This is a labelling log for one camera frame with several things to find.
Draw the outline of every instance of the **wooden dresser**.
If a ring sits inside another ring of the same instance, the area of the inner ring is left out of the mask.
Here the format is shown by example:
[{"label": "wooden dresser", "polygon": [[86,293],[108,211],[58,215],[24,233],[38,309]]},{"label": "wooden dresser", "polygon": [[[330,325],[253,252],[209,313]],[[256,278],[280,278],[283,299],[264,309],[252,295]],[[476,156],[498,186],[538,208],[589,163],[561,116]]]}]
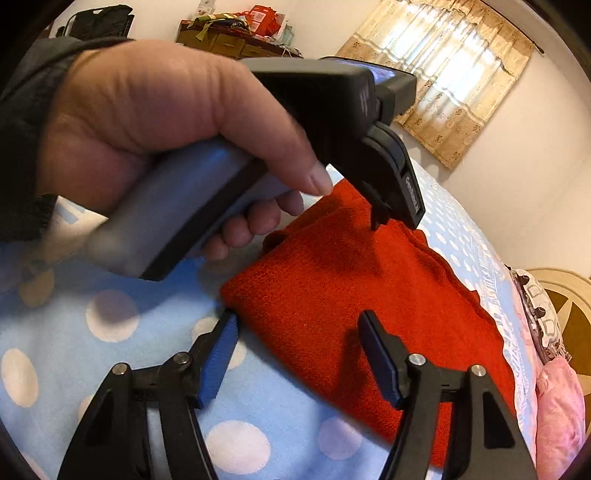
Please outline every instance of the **wooden dresser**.
[{"label": "wooden dresser", "polygon": [[201,28],[193,28],[192,24],[190,20],[181,20],[177,43],[235,59],[289,56],[282,47],[258,40],[240,31],[214,25],[209,27],[207,37],[201,41],[195,36]]}]

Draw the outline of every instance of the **folded red cloth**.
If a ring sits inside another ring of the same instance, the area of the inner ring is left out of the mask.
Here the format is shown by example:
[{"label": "folded red cloth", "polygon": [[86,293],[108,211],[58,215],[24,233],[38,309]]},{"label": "folded red cloth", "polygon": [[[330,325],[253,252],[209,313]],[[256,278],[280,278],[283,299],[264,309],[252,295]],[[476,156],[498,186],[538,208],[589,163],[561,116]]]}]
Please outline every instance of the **folded red cloth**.
[{"label": "folded red cloth", "polygon": [[[320,396],[392,440],[401,413],[382,399],[356,323],[374,310],[410,352],[458,370],[482,364],[514,412],[503,340],[421,231],[369,228],[369,205],[347,182],[265,240],[268,251],[222,288],[228,307]],[[431,461],[442,466],[450,407],[440,409]]]}]

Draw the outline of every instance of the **hand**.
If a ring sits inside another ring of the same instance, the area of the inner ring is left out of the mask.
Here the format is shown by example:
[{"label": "hand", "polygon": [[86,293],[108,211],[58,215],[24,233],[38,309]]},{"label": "hand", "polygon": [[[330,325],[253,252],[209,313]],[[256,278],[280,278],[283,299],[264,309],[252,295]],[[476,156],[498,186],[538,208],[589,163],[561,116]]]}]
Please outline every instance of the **hand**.
[{"label": "hand", "polygon": [[37,190],[108,215],[155,153],[217,134],[264,160],[294,190],[229,219],[204,247],[208,259],[221,260],[229,247],[271,232],[280,209],[299,215],[298,191],[330,193],[330,177],[306,133],[243,64],[157,40],[76,59],[49,115]]}]

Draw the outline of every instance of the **blue polka dot bedsheet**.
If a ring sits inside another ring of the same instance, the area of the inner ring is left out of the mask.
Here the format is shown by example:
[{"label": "blue polka dot bedsheet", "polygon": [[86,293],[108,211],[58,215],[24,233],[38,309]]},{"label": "blue polka dot bedsheet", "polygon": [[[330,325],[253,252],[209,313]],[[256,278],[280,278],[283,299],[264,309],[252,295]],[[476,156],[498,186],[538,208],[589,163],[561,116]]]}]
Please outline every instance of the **blue polka dot bedsheet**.
[{"label": "blue polka dot bedsheet", "polygon": [[[508,271],[457,201],[414,167],[427,208],[420,228],[495,319],[515,374],[519,426],[533,452],[529,333],[516,314]],[[334,181],[341,179],[329,171]],[[59,199],[43,240],[0,247],[0,415],[42,480],[57,478],[79,419],[109,368],[121,361],[133,368],[157,365],[187,350],[223,311],[220,286],[261,250],[257,238],[223,262],[185,260],[159,283],[122,278],[93,266],[83,253],[85,237],[100,221]],[[197,416],[221,480],[376,480],[389,449],[319,401],[248,331],[217,399]],[[170,478],[157,412],[150,410],[148,419],[155,476]],[[440,476],[435,469],[427,475]]]}]

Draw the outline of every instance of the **beige curtain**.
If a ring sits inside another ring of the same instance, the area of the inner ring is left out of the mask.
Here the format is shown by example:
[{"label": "beige curtain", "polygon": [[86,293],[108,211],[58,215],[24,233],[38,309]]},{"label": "beige curtain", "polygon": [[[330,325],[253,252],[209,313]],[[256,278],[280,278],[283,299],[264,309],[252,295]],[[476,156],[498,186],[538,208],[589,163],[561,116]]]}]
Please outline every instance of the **beige curtain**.
[{"label": "beige curtain", "polygon": [[531,50],[480,0],[385,0],[337,55],[414,73],[417,102],[395,121],[453,170]]}]

